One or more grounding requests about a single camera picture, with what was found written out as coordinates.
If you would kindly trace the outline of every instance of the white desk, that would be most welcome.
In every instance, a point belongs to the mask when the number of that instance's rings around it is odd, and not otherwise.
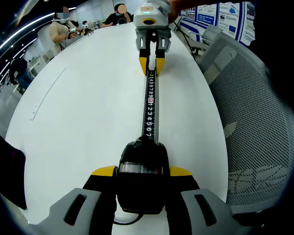
[[[125,146],[141,135],[146,81],[135,39],[132,23],[96,30],[50,61],[23,95],[6,140],[26,156],[23,214],[29,223],[46,218],[49,207],[82,188],[95,169],[118,165]],[[188,169],[201,188],[225,201],[227,154],[216,104],[187,49],[175,35],[171,42],[159,76],[159,141],[171,165]],[[169,234],[166,213],[114,225],[113,234],[145,228],[146,234]]]

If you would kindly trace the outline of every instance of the mesh chair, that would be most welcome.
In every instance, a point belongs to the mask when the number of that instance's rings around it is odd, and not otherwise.
[[[217,104],[228,154],[227,203],[233,213],[273,207],[294,170],[294,114],[249,49],[221,33],[199,67]]]
[[[209,45],[213,42],[215,37],[221,32],[222,32],[222,29],[214,25],[209,25],[202,35],[199,33],[188,31],[188,34],[191,39],[189,40],[191,49],[195,50],[195,54],[198,54],[199,50],[202,51],[203,53],[209,47]],[[197,38],[196,38],[197,35],[201,36],[200,42],[197,41]]]

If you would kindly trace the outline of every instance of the person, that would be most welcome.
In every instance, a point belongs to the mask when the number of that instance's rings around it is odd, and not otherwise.
[[[76,28],[78,32],[82,29],[75,27],[69,18],[69,9],[63,7],[63,10],[58,10],[54,13],[53,22],[49,27],[49,34],[54,43],[56,43],[56,50],[59,53],[63,47],[60,46],[61,42],[66,39],[73,39],[77,36],[76,33],[68,33],[71,28]]]
[[[13,59],[10,64],[9,80],[16,85],[16,80],[20,86],[26,90],[33,81],[33,76],[27,69],[27,61],[23,58]]]
[[[127,12],[126,5],[123,3],[119,3],[114,6],[114,13],[111,14],[105,22],[102,23],[101,28],[117,25],[117,24],[125,24],[133,21],[133,17],[130,13]]]

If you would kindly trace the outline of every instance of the black panel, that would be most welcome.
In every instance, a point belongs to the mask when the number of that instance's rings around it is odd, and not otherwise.
[[[26,210],[24,168],[24,153],[0,139],[0,193]]]

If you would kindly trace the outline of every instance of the black cable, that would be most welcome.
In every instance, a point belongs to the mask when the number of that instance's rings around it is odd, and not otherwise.
[[[129,223],[119,223],[119,222],[116,222],[116,221],[113,221],[114,224],[117,224],[117,225],[131,225],[131,224],[135,224],[137,221],[139,221],[142,217],[143,217],[144,214],[138,214],[138,217],[136,219],[134,219],[132,222],[129,222]]]
[[[187,42],[187,45],[188,45],[188,47],[189,47],[190,50],[191,50],[191,54],[192,54],[194,60],[196,61],[196,58],[195,58],[195,55],[194,55],[194,53],[193,53],[193,51],[192,51],[191,45],[190,45],[190,43],[188,42],[188,40],[186,39],[186,37],[185,37],[185,33],[184,33],[184,32],[181,30],[181,28],[176,24],[176,22],[173,21],[173,23],[176,25],[176,27],[178,28],[178,30],[180,30],[180,32],[181,32],[182,35],[184,36],[184,38],[185,38],[185,40],[186,40],[186,42]]]

